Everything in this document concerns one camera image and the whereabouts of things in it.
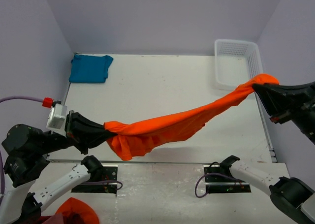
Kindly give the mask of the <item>orange t shirt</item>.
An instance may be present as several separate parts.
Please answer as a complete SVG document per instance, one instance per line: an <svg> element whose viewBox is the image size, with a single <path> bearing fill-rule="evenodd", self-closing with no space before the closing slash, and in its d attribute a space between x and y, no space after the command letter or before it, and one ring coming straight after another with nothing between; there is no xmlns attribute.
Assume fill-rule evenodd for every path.
<svg viewBox="0 0 315 224"><path fill-rule="evenodd" d="M129 161L134 157L143 157L163 144L186 141L212 118L244 101L254 92L255 84L278 86L279 81L271 75L259 74L224 97L195 109L132 124L118 121L105 122L104 128L115 133L115 136L107 139L106 142L121 160Z"/></svg>

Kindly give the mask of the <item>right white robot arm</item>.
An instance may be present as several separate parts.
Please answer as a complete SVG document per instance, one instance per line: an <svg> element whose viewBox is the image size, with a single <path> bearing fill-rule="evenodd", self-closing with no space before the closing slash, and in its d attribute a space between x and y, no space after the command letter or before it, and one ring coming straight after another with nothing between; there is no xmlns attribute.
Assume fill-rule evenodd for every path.
<svg viewBox="0 0 315 224"><path fill-rule="evenodd" d="M281 86L254 84L270 120L275 124L292 121L311 141L315 141L315 84ZM245 181L267 194L278 210L298 224L315 222L315 192L298 178L277 177L251 167L236 156L220 163L225 181Z"/></svg>

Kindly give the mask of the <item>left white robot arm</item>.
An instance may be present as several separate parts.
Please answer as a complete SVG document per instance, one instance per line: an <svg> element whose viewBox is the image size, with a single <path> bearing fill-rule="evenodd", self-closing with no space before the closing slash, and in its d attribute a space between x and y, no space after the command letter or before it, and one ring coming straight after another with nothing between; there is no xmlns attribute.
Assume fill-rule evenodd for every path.
<svg viewBox="0 0 315 224"><path fill-rule="evenodd" d="M30 224L56 199L78 185L99 184L103 167L88 150L116 136L103 125L92 122L81 114L51 110L47 127L64 127L65 135L30 127L13 126L2 147L8 157L1 169L0 222L2 224ZM49 164L45 154L75 147L85 158L63 177L37 192L30 188Z"/></svg>

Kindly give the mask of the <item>white plastic basket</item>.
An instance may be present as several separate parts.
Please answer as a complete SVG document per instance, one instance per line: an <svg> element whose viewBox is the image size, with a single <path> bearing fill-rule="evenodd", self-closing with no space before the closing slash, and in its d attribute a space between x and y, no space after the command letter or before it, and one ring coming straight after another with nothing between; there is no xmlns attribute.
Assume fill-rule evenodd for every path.
<svg viewBox="0 0 315 224"><path fill-rule="evenodd" d="M233 39L215 41L215 85L218 89L233 91L262 73L256 43Z"/></svg>

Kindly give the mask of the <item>folded blue t shirt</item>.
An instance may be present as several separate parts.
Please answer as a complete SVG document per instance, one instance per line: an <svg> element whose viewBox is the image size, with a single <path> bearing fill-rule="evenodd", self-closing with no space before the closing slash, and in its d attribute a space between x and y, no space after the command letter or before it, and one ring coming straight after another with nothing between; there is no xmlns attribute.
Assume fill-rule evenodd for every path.
<svg viewBox="0 0 315 224"><path fill-rule="evenodd" d="M71 60L70 83L105 83L108 78L108 70L113 62L109 55L90 56L75 54Z"/></svg>

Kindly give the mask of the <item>orange cloth in pile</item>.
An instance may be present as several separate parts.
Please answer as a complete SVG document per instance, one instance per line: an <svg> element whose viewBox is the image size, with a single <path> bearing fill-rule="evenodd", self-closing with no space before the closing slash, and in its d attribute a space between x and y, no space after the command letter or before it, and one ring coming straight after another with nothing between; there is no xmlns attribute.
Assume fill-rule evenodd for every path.
<svg viewBox="0 0 315 224"><path fill-rule="evenodd" d="M89 205L73 197L64 202L55 214L62 215L64 224L100 223L96 212Z"/></svg>

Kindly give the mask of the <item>pink cloth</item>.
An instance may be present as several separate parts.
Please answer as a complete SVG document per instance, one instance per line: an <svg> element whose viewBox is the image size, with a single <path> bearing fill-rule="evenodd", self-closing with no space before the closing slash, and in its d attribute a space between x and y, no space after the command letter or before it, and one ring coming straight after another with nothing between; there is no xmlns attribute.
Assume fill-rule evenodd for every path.
<svg viewBox="0 0 315 224"><path fill-rule="evenodd" d="M55 214L53 216L49 216L49 218L45 220L43 224L64 224L63 215Z"/></svg>

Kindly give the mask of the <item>dark red cloth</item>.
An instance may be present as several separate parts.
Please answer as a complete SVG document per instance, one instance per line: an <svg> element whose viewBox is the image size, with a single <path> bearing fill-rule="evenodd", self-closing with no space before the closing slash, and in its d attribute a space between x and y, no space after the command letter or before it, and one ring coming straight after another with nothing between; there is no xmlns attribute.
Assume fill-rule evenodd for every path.
<svg viewBox="0 0 315 224"><path fill-rule="evenodd" d="M55 221L55 216L40 217L35 224L52 224Z"/></svg>

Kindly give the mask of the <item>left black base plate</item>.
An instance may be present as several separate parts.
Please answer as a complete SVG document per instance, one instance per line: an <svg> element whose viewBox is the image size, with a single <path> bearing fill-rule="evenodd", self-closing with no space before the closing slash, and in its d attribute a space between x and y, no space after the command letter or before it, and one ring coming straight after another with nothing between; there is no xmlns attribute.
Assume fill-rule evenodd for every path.
<svg viewBox="0 0 315 224"><path fill-rule="evenodd" d="M117 194L118 188L121 186L116 183L117 175L117 166L104 166L101 173L88 180L88 182L96 182L96 184L77 185L71 192Z"/></svg>

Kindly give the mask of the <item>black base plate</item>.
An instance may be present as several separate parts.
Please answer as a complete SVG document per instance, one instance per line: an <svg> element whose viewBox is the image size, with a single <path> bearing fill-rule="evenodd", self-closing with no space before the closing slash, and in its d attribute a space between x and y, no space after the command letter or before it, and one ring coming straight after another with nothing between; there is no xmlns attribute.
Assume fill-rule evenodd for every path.
<svg viewBox="0 0 315 224"><path fill-rule="evenodd" d="M116 183L117 175L117 166L104 166L101 173L88 180L88 182L96 182L96 184L77 185L71 192L117 194L118 188L121 186Z"/></svg>
<svg viewBox="0 0 315 224"><path fill-rule="evenodd" d="M218 173L226 177L211 175L204 178L207 193L250 193L250 185L244 181L236 182L229 178L230 172L218 164L204 166L204 174Z"/></svg>

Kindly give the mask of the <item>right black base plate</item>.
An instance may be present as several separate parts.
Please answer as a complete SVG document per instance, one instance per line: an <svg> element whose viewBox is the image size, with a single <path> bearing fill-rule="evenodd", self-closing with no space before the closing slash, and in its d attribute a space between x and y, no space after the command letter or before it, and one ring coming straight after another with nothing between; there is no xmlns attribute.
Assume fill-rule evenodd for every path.
<svg viewBox="0 0 315 224"><path fill-rule="evenodd" d="M204 174L218 173L226 177L211 175L204 178L207 193L250 193L250 185L244 181L236 182L229 178L230 172L218 164L204 166Z"/></svg>

